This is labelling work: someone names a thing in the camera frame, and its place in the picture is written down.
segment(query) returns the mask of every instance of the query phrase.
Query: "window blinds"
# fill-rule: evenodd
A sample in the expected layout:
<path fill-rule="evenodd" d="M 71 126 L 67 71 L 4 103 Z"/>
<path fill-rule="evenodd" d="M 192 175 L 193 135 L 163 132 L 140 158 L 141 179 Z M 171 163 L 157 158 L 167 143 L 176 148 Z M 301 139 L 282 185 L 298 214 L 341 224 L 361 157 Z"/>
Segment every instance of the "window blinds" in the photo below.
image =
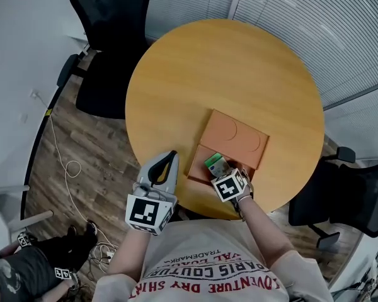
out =
<path fill-rule="evenodd" d="M 323 106 L 378 84 L 378 0 L 239 0 L 234 19 L 283 40 Z"/>
<path fill-rule="evenodd" d="M 159 38 L 191 21 L 226 18 L 232 0 L 150 0 L 146 35 Z"/>

